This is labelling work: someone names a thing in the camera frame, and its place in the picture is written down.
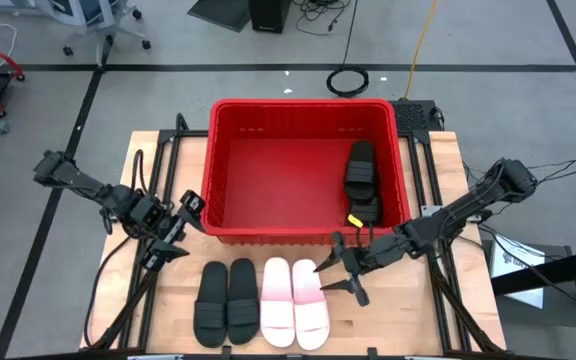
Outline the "black stand beam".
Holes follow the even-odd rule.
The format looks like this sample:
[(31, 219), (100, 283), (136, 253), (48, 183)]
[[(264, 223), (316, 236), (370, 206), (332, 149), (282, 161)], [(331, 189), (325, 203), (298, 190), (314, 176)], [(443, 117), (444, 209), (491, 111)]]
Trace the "black stand beam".
[(576, 280), (576, 255), (491, 279), (496, 295), (506, 295)]

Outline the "black perforated box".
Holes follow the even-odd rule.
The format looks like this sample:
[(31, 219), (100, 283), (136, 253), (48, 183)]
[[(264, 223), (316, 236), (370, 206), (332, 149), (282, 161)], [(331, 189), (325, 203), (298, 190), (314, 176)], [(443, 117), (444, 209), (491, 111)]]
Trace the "black perforated box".
[(443, 131), (445, 119), (443, 112), (434, 100), (397, 100), (391, 101), (399, 132)]

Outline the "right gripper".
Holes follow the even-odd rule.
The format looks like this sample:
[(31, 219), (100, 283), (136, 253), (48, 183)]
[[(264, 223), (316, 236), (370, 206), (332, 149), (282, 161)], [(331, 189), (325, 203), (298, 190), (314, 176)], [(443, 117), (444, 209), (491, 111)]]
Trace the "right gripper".
[(349, 278), (323, 285), (321, 290), (344, 290), (353, 294), (361, 307), (369, 305), (370, 298), (360, 277), (401, 260), (412, 249), (411, 240), (403, 234), (379, 237), (369, 247), (346, 247), (339, 232), (335, 232), (332, 238), (334, 246), (331, 253), (315, 268), (315, 272), (326, 270), (341, 261)]

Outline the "office chair base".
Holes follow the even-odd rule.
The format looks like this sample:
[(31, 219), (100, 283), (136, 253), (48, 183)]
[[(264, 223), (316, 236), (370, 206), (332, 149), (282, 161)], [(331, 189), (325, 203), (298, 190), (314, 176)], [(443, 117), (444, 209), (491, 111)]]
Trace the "office chair base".
[(142, 12), (129, 0), (34, 0), (36, 7), (61, 24), (75, 28), (62, 47), (65, 56), (74, 55), (72, 46), (84, 39), (96, 38), (96, 63), (104, 64), (103, 52), (106, 45), (112, 46), (114, 37), (122, 33), (141, 40), (144, 50), (152, 45), (146, 35), (121, 26), (126, 16), (141, 21)]

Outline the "red plastic bin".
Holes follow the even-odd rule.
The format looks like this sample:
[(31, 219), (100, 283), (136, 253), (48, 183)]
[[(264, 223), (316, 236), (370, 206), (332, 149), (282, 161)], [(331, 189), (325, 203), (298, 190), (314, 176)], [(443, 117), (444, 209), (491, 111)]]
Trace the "red plastic bin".
[(375, 148), (375, 235), (410, 220), (393, 107), (382, 99), (223, 99), (211, 110), (201, 196), (225, 244), (328, 245), (356, 229), (344, 193), (358, 141)]

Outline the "black aluminium table frame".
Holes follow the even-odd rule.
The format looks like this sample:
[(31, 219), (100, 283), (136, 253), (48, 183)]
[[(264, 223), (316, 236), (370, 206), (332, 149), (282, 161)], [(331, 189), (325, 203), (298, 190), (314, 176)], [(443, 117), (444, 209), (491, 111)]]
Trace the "black aluminium table frame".
[[(417, 131), (399, 137), (404, 178), (413, 217), (420, 214), (423, 205), (445, 205), (468, 192), (462, 156), (457, 136), (453, 132)], [(446, 276), (453, 276), (461, 284), (458, 292), (464, 306), (490, 341), (504, 350), (501, 322), (496, 309), (492, 286), (488, 280), (481, 238), (474, 225), (464, 228), (462, 237), (455, 240), (452, 250), (438, 259), (431, 252), (420, 258), (404, 260), (407, 266), (422, 270), (419, 290), (422, 293), (419, 328), (424, 331), (427, 344), (417, 351), (441, 355), (444, 351), (461, 350), (464, 345), (473, 352), (480, 348), (471, 334), (464, 334), (454, 309), (440, 289), (432, 283), (430, 269), (452, 263)]]
[[(134, 185), (137, 183), (141, 184), (142, 190), (159, 198), (164, 205), (171, 210), (174, 208), (171, 202), (171, 196), (181, 139), (192, 134), (193, 132), (189, 129), (182, 114), (177, 115), (176, 127), (173, 130), (162, 130), (159, 132), (154, 155), (154, 165), (152, 166), (150, 180), (148, 182), (145, 182), (143, 177), (143, 151), (141, 149), (137, 150), (133, 157), (131, 183)], [(131, 239), (134, 238), (127, 235), (127, 237), (103, 259), (94, 278), (94, 287), (98, 286), (97, 282), (110, 259)], [(118, 341), (121, 348), (126, 347), (132, 328), (133, 312), (140, 302), (143, 302), (144, 306), (139, 328), (138, 347), (145, 349), (147, 346), (159, 271), (148, 271), (140, 265), (140, 260), (147, 248), (147, 242), (145, 240), (135, 240), (137, 241), (137, 249), (133, 261), (127, 302), (113, 323), (107, 328), (99, 340), (95, 342), (93, 342), (89, 336), (89, 321), (96, 296), (92, 295), (90, 298), (83, 332), (83, 339), (88, 349), (108, 349), (114, 341)]]

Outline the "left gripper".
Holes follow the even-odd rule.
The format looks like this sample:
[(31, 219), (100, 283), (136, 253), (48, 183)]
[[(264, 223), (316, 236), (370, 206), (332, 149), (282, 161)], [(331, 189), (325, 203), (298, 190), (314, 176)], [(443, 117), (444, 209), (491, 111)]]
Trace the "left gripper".
[(203, 208), (204, 200), (194, 191), (187, 190), (181, 198), (180, 209), (174, 215), (166, 213), (155, 227), (154, 239), (147, 246), (140, 265), (148, 271), (160, 271), (166, 263), (189, 255), (175, 243), (185, 239), (186, 225), (205, 231), (201, 222)]

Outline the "grey base plate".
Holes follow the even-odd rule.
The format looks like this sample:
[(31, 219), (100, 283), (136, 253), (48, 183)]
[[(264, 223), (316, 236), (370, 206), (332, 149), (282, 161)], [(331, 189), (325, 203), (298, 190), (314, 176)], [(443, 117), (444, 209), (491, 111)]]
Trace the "grey base plate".
[[(492, 240), (483, 240), (487, 263), (490, 263)], [(546, 255), (567, 257), (572, 254), (565, 246), (528, 244)], [(571, 296), (576, 298), (576, 281), (557, 284)], [(576, 328), (576, 304), (552, 287), (544, 288), (543, 307), (536, 308), (532, 305), (514, 300), (505, 295), (496, 296), (496, 304), (501, 320), (539, 324), (549, 326), (563, 326)]]

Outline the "dark floor mat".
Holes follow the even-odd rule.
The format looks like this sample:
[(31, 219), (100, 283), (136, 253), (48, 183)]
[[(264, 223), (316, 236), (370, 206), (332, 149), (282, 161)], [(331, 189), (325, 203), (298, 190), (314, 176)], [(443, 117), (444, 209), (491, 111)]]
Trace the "dark floor mat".
[(250, 21), (248, 0), (198, 0), (187, 14), (235, 32)]

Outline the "black computer tower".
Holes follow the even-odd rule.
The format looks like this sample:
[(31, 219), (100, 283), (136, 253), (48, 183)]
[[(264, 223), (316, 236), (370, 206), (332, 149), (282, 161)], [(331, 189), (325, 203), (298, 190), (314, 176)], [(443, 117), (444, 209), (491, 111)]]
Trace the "black computer tower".
[(255, 31), (282, 33), (291, 0), (248, 0), (250, 20)]

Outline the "white paper sign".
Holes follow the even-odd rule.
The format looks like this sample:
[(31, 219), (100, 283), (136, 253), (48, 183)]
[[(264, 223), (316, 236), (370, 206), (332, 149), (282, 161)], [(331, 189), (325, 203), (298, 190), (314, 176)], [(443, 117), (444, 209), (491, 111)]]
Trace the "white paper sign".
[[(545, 260), (546, 254), (543, 251), (496, 235), (492, 244), (489, 270), (491, 277), (495, 278), (527, 269), (529, 265), (542, 265)], [(506, 294), (506, 297), (538, 309), (542, 309), (544, 305), (542, 288), (514, 292)]]

